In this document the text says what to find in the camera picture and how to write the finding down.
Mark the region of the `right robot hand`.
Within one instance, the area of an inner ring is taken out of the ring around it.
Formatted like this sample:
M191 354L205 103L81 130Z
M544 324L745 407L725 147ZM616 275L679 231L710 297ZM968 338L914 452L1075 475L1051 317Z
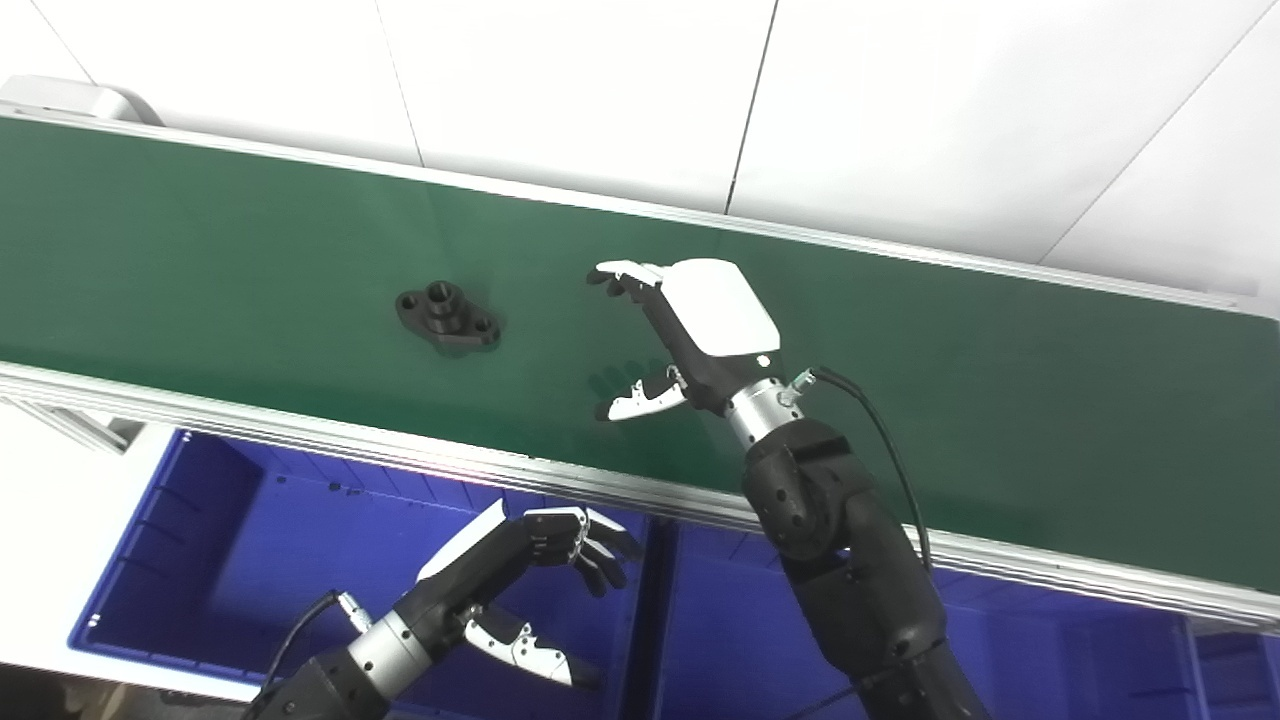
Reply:
M780 331L739 266L695 258L669 266L631 260L596 264L589 284L639 305L669 352L666 369L635 380L596 406L600 421L622 421L689 404L727 416L740 391L769 378Z

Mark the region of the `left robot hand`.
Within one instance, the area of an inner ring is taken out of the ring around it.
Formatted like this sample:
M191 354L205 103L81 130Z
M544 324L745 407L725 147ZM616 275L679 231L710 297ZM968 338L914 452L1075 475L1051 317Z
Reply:
M495 501L431 556L394 605L426 662L458 644L562 685L596 689L602 673L543 641L532 624L497 605L531 568L572 568L596 598L627 585L623 565L641 559L639 541L620 523L584 506L534 509L509 518Z

